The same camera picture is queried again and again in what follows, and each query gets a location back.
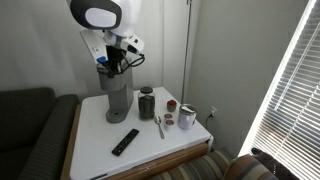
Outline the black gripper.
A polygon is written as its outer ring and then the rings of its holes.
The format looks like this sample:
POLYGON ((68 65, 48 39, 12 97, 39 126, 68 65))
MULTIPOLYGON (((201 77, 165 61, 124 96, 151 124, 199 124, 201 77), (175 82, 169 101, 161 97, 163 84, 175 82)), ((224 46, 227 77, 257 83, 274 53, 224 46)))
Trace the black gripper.
POLYGON ((107 46, 106 50, 107 50, 107 56, 108 56, 108 62, 109 62, 109 65, 107 66, 108 67, 107 69, 109 71, 108 77, 114 78, 115 72, 112 65, 117 65, 116 66, 117 72, 122 73, 122 68, 121 68, 121 65, 119 64, 123 59, 122 50, 114 48, 112 46, 107 46))

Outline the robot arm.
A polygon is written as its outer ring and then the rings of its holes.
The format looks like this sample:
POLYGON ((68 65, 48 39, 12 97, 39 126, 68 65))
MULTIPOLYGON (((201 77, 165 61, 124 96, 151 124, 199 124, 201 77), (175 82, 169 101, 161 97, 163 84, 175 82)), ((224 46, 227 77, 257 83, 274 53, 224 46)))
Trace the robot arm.
POLYGON ((144 62, 144 42, 134 34, 141 0, 66 0, 97 71, 113 78, 144 62))

